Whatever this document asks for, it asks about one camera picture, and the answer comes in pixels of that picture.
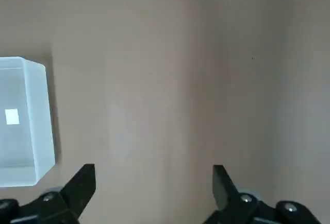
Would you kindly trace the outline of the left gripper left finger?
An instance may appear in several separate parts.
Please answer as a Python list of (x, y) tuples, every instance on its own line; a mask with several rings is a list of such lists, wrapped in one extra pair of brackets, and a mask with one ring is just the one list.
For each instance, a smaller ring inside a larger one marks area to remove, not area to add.
[(1, 223), (79, 223), (95, 190), (95, 165), (84, 164), (59, 191), (25, 205), (13, 198), (1, 199)]

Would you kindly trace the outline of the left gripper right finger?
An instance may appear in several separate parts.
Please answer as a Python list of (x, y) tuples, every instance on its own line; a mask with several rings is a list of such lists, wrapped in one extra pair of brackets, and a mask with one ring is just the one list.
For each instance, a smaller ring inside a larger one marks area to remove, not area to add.
[(294, 201), (279, 201), (271, 207), (256, 196), (239, 192), (223, 165), (212, 168), (212, 193), (218, 207), (205, 224), (320, 224), (304, 205)]

